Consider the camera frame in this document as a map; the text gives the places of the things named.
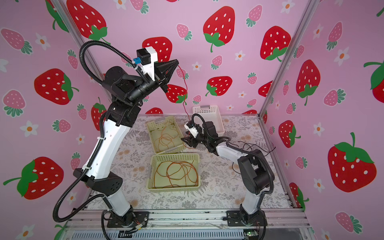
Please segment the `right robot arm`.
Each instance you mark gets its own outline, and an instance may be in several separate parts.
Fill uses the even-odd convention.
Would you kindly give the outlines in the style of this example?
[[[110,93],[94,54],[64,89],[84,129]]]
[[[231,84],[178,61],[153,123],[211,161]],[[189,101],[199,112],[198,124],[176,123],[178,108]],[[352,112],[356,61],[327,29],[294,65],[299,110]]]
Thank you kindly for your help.
[[[206,122],[199,114],[193,114],[185,124],[187,137],[182,141],[191,148],[199,144],[206,147],[209,153],[238,164],[240,175],[246,187],[246,196],[240,205],[240,219],[246,226],[256,223],[258,217],[265,221],[265,213],[261,204],[265,195],[274,191],[275,175],[260,150],[248,151],[231,144],[231,138],[220,137],[213,122]]]

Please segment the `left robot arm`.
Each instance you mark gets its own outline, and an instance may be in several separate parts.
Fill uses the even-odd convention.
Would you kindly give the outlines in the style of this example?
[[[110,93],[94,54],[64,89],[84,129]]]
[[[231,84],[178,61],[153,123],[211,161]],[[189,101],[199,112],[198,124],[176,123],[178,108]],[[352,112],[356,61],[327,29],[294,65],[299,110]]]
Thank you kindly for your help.
[[[90,70],[85,60],[85,53],[92,46],[104,47],[119,55],[134,68],[137,75],[129,75],[121,67],[115,66],[107,71],[104,80],[100,80]],[[92,155],[82,168],[74,170],[76,180],[56,203],[53,220],[57,223],[68,221],[91,201],[102,198],[108,206],[111,217],[123,226],[130,226],[136,221],[136,216],[132,205],[122,192],[123,179],[111,172],[111,166],[119,146],[141,111],[144,98],[158,88],[164,92],[168,91],[168,83],[179,66],[179,61],[161,62],[157,59],[157,52],[153,47],[137,50],[137,58],[130,60],[118,49],[100,41],[84,43],[80,48],[79,61],[85,72],[111,93],[113,101],[99,120],[100,136]],[[84,182],[98,194],[86,200],[68,216],[61,218],[59,208],[79,182]]]

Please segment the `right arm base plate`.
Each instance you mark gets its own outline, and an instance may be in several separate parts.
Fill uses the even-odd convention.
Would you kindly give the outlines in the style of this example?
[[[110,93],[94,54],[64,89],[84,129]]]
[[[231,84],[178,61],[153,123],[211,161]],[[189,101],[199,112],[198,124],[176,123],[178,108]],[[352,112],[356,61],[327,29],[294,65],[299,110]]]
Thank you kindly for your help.
[[[245,211],[227,211],[222,218],[229,227],[266,227],[268,225],[265,212],[262,210],[249,215]]]

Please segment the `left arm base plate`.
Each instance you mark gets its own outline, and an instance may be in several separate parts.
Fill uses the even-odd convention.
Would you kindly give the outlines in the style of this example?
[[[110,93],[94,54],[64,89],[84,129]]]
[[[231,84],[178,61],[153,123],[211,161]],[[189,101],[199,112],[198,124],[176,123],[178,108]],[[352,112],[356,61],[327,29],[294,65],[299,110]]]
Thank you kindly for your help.
[[[146,228],[149,220],[150,212],[133,211],[127,212],[123,217],[111,213],[107,227],[108,228]]]

